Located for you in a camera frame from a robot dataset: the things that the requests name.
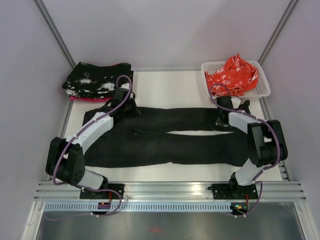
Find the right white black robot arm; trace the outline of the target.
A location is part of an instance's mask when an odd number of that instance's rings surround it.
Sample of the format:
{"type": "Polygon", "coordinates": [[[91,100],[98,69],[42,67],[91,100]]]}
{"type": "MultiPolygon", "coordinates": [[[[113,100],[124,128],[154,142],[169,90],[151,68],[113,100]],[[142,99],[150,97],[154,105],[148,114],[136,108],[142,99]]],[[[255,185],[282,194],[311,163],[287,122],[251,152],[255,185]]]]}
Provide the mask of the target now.
{"type": "Polygon", "coordinates": [[[217,97],[214,104],[219,110],[218,126],[235,127],[247,134],[248,159],[228,183],[215,183],[208,189],[214,200],[259,200],[257,178],[288,158],[282,125],[278,120],[257,118],[244,104],[243,109],[233,108],[231,96],[217,97]]]}

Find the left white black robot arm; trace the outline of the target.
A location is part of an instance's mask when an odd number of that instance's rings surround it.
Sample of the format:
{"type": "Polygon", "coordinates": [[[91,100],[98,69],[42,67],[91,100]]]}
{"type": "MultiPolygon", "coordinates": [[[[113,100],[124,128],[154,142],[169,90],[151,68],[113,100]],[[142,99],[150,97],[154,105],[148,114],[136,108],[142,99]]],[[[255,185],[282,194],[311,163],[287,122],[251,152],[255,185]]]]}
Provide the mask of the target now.
{"type": "Polygon", "coordinates": [[[102,136],[124,119],[140,115],[135,102],[136,95],[126,88],[115,90],[112,99],[73,135],[55,137],[49,145],[45,172],[55,185],[69,184],[89,190],[97,198],[109,193],[108,178],[85,167],[86,151],[102,136]]]}

